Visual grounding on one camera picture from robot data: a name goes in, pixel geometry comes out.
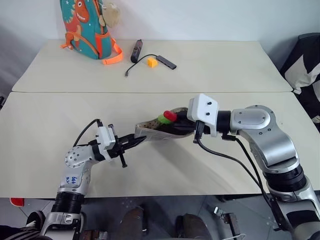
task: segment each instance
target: black and white cushion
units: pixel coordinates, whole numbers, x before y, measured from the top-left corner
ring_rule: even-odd
[[[280,72],[320,132],[320,33],[300,35]]]

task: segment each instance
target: red item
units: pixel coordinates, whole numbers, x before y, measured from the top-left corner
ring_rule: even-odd
[[[177,114],[172,111],[164,111],[163,116],[171,122],[177,121],[178,118]]]
[[[25,205],[25,199],[24,198],[11,197],[10,198],[10,203],[13,206],[16,206],[16,207],[23,207]]]

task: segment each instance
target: yellow sponge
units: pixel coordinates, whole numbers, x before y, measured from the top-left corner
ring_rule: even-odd
[[[149,57],[147,60],[146,60],[148,66],[150,68],[154,68],[155,66],[158,65],[158,61],[156,59],[154,59],[153,57]]]

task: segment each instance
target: teal backpack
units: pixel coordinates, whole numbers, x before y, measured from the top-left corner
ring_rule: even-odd
[[[60,0],[62,18],[65,25],[65,44],[92,59],[102,59],[103,64],[118,63],[123,59],[123,51],[110,36],[102,16],[100,0]],[[112,49],[117,56],[107,58]]]

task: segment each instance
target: white table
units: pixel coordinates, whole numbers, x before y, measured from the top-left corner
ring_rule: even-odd
[[[320,135],[294,95],[283,93],[210,93],[222,110],[254,104],[273,109],[280,128],[292,138],[314,189],[320,189]],[[194,93],[21,93],[10,94],[0,111],[0,197],[54,198],[64,156],[80,131],[94,118],[114,124],[116,133],[133,133],[135,123],[162,111],[187,106]],[[83,136],[95,135],[92,127]],[[252,170],[240,147],[220,137],[203,142],[239,158]],[[128,167],[119,159],[92,169],[88,197],[151,195],[258,194],[236,163],[210,155],[192,136],[147,142],[128,150]]]
[[[62,40],[49,40],[24,75],[15,92],[59,93],[229,93],[290,92],[260,44],[256,41],[152,41],[144,40],[140,56],[162,55],[177,65],[155,68],[146,60],[132,65],[135,40],[119,40],[124,60],[103,65],[69,49]]]

